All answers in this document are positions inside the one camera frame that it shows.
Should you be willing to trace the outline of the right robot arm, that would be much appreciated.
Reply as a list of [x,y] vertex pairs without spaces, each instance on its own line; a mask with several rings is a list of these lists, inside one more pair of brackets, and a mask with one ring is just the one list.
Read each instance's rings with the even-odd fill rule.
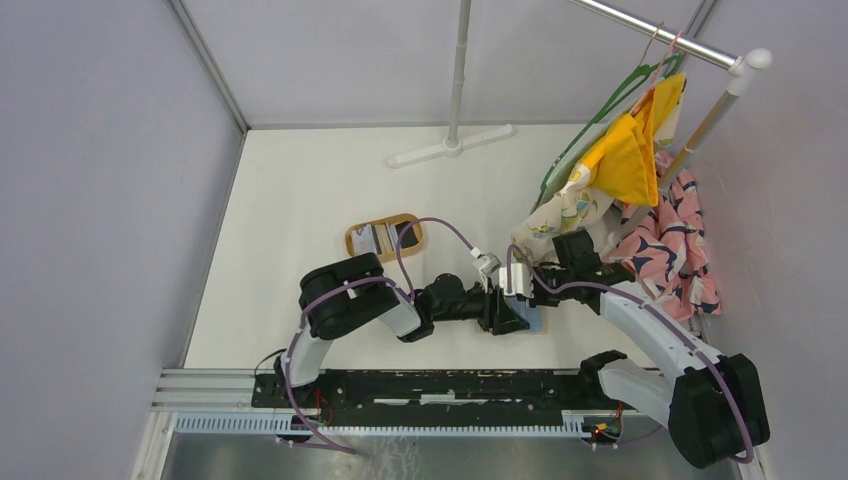
[[650,373],[621,352],[585,360],[577,382],[591,408],[620,401],[664,427],[696,468],[729,459],[749,464],[770,438],[759,372],[743,354],[726,355],[655,306],[619,263],[605,263],[586,231],[554,240],[554,262],[535,265],[516,245],[499,282],[533,306],[575,300],[616,326],[653,362]]

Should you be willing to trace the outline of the light blue card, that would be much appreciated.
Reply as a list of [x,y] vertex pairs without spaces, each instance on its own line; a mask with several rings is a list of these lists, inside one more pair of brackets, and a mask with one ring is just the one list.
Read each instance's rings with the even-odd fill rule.
[[528,327],[525,329],[525,332],[540,333],[544,330],[544,322],[539,309],[520,303],[514,310],[526,321]]

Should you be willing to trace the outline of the wooden card tray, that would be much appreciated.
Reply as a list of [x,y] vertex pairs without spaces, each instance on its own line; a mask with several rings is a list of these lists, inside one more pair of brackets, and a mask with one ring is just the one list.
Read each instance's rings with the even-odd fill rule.
[[507,335],[512,333],[543,333],[544,322],[537,308],[527,308],[518,304],[515,308],[506,308],[492,313],[486,318],[477,320],[478,328],[491,335]]

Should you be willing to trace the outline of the tan oval card holder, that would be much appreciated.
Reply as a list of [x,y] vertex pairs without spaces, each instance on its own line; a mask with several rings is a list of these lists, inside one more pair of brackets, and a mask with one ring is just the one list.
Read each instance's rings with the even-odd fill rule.
[[417,217],[410,213],[396,214],[351,226],[344,235],[350,257],[374,253],[381,262],[391,261],[418,253],[424,245],[423,228],[413,222]]

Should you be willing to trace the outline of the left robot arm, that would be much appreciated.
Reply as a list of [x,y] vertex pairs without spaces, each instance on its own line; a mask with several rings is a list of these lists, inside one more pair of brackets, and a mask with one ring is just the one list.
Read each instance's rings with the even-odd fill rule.
[[530,331],[533,315],[511,302],[485,272],[466,289],[443,273],[409,295],[384,275],[373,253],[339,261],[306,274],[300,281],[300,325],[287,348],[276,353],[275,392],[290,407],[313,397],[314,382],[332,343],[373,320],[404,343],[430,336],[437,322],[474,320],[492,335]]

